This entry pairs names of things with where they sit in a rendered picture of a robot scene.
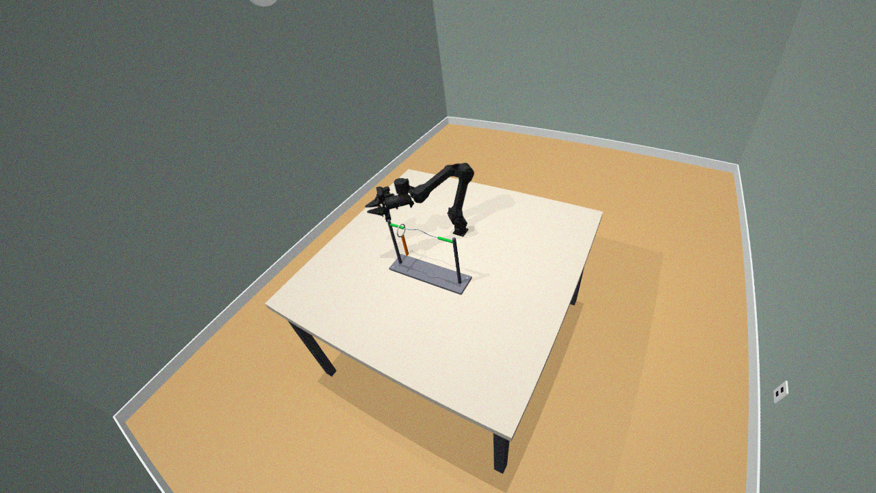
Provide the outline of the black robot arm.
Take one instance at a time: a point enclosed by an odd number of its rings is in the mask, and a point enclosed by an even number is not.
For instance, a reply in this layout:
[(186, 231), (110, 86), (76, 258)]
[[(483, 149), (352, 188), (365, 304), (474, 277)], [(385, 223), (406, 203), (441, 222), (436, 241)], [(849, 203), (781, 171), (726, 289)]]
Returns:
[[(454, 233), (457, 236), (464, 236), (468, 233), (468, 225), (467, 221), (463, 216), (463, 203), (464, 197), (468, 190), (468, 184), (472, 182), (472, 177), (474, 176), (474, 171), (471, 166), (467, 163), (463, 164), (448, 164), (444, 166), (444, 168), (438, 172), (434, 177), (432, 177), (425, 184), (419, 185), (417, 187), (409, 186), (408, 179), (406, 178), (398, 178), (394, 181), (394, 185), (396, 188), (396, 194), (398, 198), (398, 205), (410, 205), (410, 208), (416, 203), (424, 202), (430, 192), (434, 190), (434, 188), (440, 186), (442, 182), (446, 181), (450, 177), (458, 177), (458, 188), (456, 191), (456, 199), (454, 200), (454, 205), (452, 208), (448, 208), (447, 215), (450, 217), (452, 224), (454, 225)], [(410, 193), (410, 194), (408, 194)], [(412, 201), (414, 200), (414, 202)]]

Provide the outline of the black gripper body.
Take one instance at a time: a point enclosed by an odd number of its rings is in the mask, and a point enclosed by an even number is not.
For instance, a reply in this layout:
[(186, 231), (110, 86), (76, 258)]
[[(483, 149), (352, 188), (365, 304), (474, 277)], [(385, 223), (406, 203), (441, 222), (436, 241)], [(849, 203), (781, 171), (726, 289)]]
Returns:
[(400, 205), (398, 205), (397, 195), (395, 196), (395, 194), (393, 194), (392, 197), (388, 197), (388, 199), (386, 199), (386, 197), (384, 195), (383, 187), (380, 187), (380, 186), (376, 187), (376, 194), (378, 195), (379, 203), (381, 205), (383, 205), (381, 207), (382, 207), (383, 213), (385, 214), (385, 221), (387, 219), (391, 220), (390, 209), (392, 209), (392, 208), (398, 209), (398, 207), (400, 207)]

